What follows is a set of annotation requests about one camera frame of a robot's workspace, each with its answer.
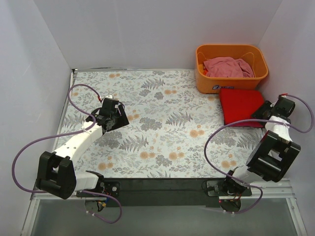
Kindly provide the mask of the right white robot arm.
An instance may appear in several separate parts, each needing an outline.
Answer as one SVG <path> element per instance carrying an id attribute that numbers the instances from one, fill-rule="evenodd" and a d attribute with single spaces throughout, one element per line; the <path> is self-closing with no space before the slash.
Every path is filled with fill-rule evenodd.
<path id="1" fill-rule="evenodd" d="M 293 142 L 289 135 L 290 119 L 295 103 L 283 96 L 279 96 L 275 104 L 265 101 L 252 118 L 266 119 L 264 127 L 266 133 L 250 154 L 246 165 L 228 172 L 232 177 L 226 177 L 222 182 L 222 190 L 228 194 L 242 194 L 256 181 L 280 181 L 297 155 L 300 145 Z"/>

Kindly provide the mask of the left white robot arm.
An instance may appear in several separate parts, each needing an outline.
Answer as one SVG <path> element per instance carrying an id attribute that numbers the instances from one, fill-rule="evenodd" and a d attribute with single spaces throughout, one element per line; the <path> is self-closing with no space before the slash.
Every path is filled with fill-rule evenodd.
<path id="1" fill-rule="evenodd" d="M 39 159 L 36 187 L 62 199 L 81 190 L 101 191 L 103 175 L 78 172 L 75 164 L 85 151 L 105 133 L 129 124 L 124 105 L 112 95 L 106 96 L 100 108 L 92 111 L 82 125 L 82 132 L 71 137 L 53 152 L 43 152 Z"/>

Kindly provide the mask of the red t shirt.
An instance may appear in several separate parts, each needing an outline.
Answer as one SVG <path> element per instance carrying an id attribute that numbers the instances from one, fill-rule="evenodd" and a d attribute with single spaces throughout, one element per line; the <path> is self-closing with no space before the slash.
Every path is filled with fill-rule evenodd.
<path id="1" fill-rule="evenodd" d="M 252 114 L 264 103 L 262 94 L 257 90 L 221 88 L 219 99 L 224 125 L 252 119 Z"/>

